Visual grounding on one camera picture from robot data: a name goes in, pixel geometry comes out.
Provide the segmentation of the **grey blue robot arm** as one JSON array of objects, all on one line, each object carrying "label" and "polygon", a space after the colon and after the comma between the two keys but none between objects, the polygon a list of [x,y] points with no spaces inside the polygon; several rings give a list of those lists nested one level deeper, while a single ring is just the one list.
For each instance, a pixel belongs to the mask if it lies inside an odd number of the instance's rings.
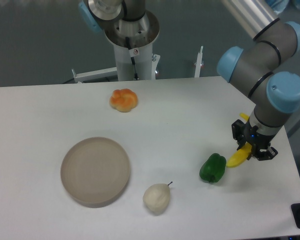
[{"label": "grey blue robot arm", "polygon": [[[255,104],[247,122],[232,124],[232,136],[239,150],[251,145],[250,157],[271,160],[278,153],[272,139],[300,107],[300,77],[275,72],[300,50],[300,25],[282,22],[263,0],[225,0],[223,5],[255,42],[249,50],[230,48],[216,68]],[[113,45],[120,81],[155,79],[152,44],[160,26],[143,0],[82,0],[78,9],[87,26],[103,31]]]}]

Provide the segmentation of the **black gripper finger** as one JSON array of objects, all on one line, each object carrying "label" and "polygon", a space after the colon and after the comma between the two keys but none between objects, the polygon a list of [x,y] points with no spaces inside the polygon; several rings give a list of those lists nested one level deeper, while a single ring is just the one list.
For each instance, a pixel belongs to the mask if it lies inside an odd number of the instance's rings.
[{"label": "black gripper finger", "polygon": [[261,149],[254,144],[251,149],[251,155],[258,161],[267,161],[276,157],[278,155],[278,151],[272,146],[268,146],[267,149]]},{"label": "black gripper finger", "polygon": [[240,119],[237,119],[232,125],[232,137],[236,140],[238,145],[237,150],[240,150],[246,144],[246,137],[244,135],[245,123],[243,123]]}]

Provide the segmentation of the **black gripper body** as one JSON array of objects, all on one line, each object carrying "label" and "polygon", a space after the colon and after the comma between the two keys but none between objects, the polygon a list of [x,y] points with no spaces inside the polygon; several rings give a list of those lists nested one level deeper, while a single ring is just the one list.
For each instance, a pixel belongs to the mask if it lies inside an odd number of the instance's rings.
[{"label": "black gripper body", "polygon": [[267,150],[281,128],[282,126],[267,126],[255,116],[250,116],[244,126],[243,135],[246,142],[251,145],[252,151]]}]

